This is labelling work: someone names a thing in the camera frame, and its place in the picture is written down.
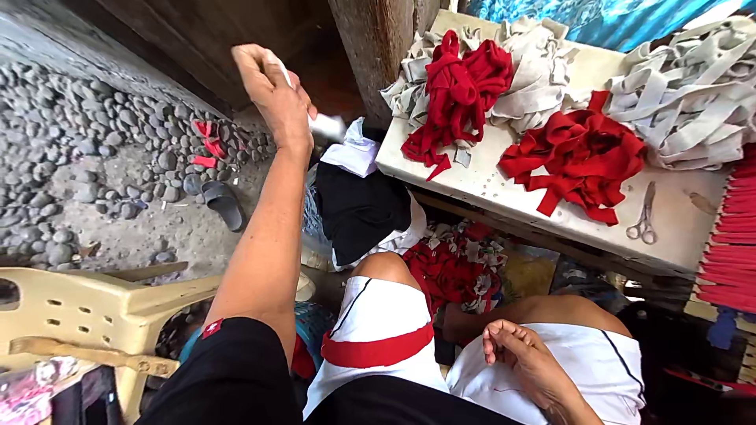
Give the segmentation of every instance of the slipper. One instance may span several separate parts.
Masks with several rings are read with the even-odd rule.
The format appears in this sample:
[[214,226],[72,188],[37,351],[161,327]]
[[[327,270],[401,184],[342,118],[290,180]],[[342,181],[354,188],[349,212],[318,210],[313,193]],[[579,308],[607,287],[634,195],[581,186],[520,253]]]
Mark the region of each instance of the slipper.
[[208,181],[202,185],[202,195],[207,207],[221,215],[229,230],[239,232],[246,227],[244,211],[227,184],[222,181]]

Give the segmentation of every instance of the fabric scraps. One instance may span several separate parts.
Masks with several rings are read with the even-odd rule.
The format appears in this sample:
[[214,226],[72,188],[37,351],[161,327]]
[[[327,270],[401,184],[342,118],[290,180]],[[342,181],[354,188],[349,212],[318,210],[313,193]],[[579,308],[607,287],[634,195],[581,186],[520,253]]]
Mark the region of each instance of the fabric scraps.
[[[643,169],[645,144],[627,127],[601,114],[608,92],[594,92],[587,110],[554,113],[541,129],[509,146],[499,167],[526,191],[547,189],[538,212],[551,217],[564,198],[588,217],[618,223],[613,206],[624,199],[620,184]],[[545,166],[549,175],[531,172]]]
[[421,36],[415,33],[407,57],[401,61],[399,77],[389,87],[380,91],[383,100],[391,108],[391,114],[409,119],[410,126],[415,129],[425,124],[428,114],[426,65],[431,63],[433,49],[439,43],[439,34],[427,32]]
[[410,195],[397,179],[375,171],[362,178],[320,162],[315,203],[333,245],[334,265],[359,260],[393,231],[412,223]]
[[202,157],[200,155],[197,155],[194,157],[191,161],[193,164],[197,164],[206,168],[215,168],[215,166],[218,164],[218,160],[215,158],[208,158],[208,157]]
[[364,116],[352,121],[343,143],[330,145],[321,157],[321,162],[333,164],[362,178],[377,170],[375,160],[380,146],[362,135],[364,121]]
[[383,240],[381,240],[380,243],[378,243],[375,247],[367,251],[362,257],[360,257],[357,261],[352,262],[351,264],[337,264],[336,251],[333,250],[333,267],[336,269],[336,271],[342,271],[346,268],[357,267],[357,265],[360,264],[360,261],[364,260],[365,257],[374,253],[392,252],[399,255],[404,255],[407,250],[420,242],[420,239],[422,239],[423,235],[425,234],[426,226],[428,225],[428,222],[426,221],[425,210],[423,210],[422,206],[417,202],[417,200],[415,200],[415,197],[412,196],[412,193],[410,193],[410,212],[412,215],[412,223],[410,223],[410,227],[408,227],[407,230],[394,230],[388,236],[384,237]]
[[195,120],[192,123],[194,124],[194,128],[204,137],[203,144],[208,152],[218,158],[225,158],[226,152],[221,147],[220,139],[212,136],[212,123],[210,121],[202,122],[199,120]]
[[[460,59],[457,34],[449,30],[442,43],[433,51],[433,62],[426,70],[430,93],[428,118],[401,146],[404,155],[436,165],[427,181],[451,168],[448,154],[438,150],[456,140],[471,146],[483,139],[485,111],[512,83],[513,69],[509,53],[485,40],[475,51],[468,51]],[[465,131],[471,126],[476,133]]]
[[447,302],[462,304],[466,312],[483,313],[501,300],[497,271],[507,256],[489,239],[475,242],[466,237],[469,226],[465,220],[454,227],[428,228],[426,237],[402,256],[426,294],[431,316]]
[[551,19],[521,17],[501,23],[501,47],[512,54],[512,85],[488,111],[491,124],[508,124],[516,132],[537,129],[556,111],[584,109],[589,92],[570,90],[569,64],[578,49],[565,47],[569,28]]
[[719,169],[743,158],[756,126],[756,23],[733,16],[627,54],[606,115],[631,126],[666,169]]

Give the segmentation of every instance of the red floral fabric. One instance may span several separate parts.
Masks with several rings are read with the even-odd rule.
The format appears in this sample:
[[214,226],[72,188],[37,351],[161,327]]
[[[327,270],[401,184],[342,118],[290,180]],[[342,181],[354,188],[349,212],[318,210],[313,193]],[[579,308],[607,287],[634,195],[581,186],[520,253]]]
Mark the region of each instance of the red floral fabric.
[[[620,184],[643,169],[646,147],[629,128],[601,113],[609,92],[594,92],[586,110],[553,114],[509,146],[499,167],[525,189],[547,189],[538,211],[551,216],[564,198],[588,217],[616,225]],[[531,175],[546,166],[549,175]]]
[[[447,154],[438,150],[455,140],[481,141],[485,111],[512,85],[512,57],[492,40],[485,40],[475,51],[459,58],[457,34],[448,30],[433,51],[433,62],[426,66],[430,95],[427,121],[401,146],[407,158],[436,165],[427,181],[450,169]],[[464,131],[470,123],[477,133]]]

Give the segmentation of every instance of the blue fabric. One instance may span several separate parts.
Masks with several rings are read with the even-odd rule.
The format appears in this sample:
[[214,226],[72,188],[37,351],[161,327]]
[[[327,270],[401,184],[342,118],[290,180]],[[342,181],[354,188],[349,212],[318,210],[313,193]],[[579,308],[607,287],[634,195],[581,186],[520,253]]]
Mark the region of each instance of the blue fabric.
[[706,339],[711,346],[719,349],[730,349],[737,326],[735,319],[738,311],[726,306],[717,307],[717,321],[709,328]]
[[548,17],[570,27],[567,39],[630,51],[681,28],[725,0],[471,0],[467,13],[500,23]]

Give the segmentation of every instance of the beige plastic chair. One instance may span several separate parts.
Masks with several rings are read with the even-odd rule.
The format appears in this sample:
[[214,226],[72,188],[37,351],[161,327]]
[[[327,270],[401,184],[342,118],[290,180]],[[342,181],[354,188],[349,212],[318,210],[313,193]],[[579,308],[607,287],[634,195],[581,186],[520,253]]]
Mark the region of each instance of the beige plastic chair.
[[[139,271],[131,275],[155,275]],[[127,278],[128,273],[113,274]],[[89,271],[53,273],[14,267],[0,268],[0,278],[14,282],[20,291],[16,309],[0,311],[0,366],[12,371],[28,369],[42,358],[9,355],[9,343],[18,337],[51,337],[128,354],[154,354],[166,321],[184,307],[214,296],[221,283],[221,276],[212,276],[146,287]],[[146,374],[116,368],[116,388],[126,423],[139,418],[146,379]]]

